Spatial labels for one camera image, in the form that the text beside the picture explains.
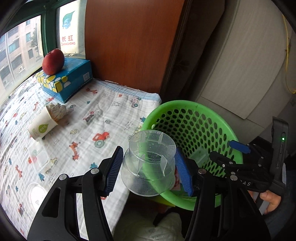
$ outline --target tree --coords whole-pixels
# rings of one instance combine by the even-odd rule
[[[34,48],[35,51],[39,52],[38,41],[37,41],[37,24],[33,31],[33,36],[31,37],[31,48]]]

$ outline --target tissue box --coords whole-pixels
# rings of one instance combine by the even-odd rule
[[[82,86],[92,80],[89,60],[65,58],[62,70],[55,75],[46,75],[43,70],[36,74],[43,90],[66,103]]]

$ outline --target hand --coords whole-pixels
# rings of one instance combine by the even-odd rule
[[[254,192],[248,191],[253,198]],[[260,193],[260,198],[264,201],[269,202],[267,209],[264,211],[264,214],[274,211],[281,202],[281,197],[274,194],[273,192],[267,190],[266,192]]]

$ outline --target green plastic basket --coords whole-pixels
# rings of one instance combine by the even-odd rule
[[[160,105],[146,118],[142,130],[159,130],[169,135],[177,146],[189,157],[197,148],[203,147],[208,153],[217,151],[242,164],[241,152],[230,148],[229,141],[236,140],[233,130],[217,113],[196,102],[176,100]],[[209,161],[203,166],[216,176],[224,177],[224,169]],[[196,197],[188,197],[181,191],[165,191],[161,196],[170,203],[193,210]],[[220,205],[220,195],[215,205]]]

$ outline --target bed sheet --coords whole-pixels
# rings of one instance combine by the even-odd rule
[[[0,107],[0,203],[16,229],[27,237],[36,210],[60,174],[83,175],[111,157],[116,146],[126,151],[129,138],[160,101],[158,94],[93,80],[65,104],[68,115],[45,136],[51,161],[36,173],[28,153],[34,142],[28,125],[58,100],[34,77],[22,83]],[[119,174],[114,191],[102,201],[112,233],[128,194]],[[77,204],[81,237],[87,239],[81,195]]]

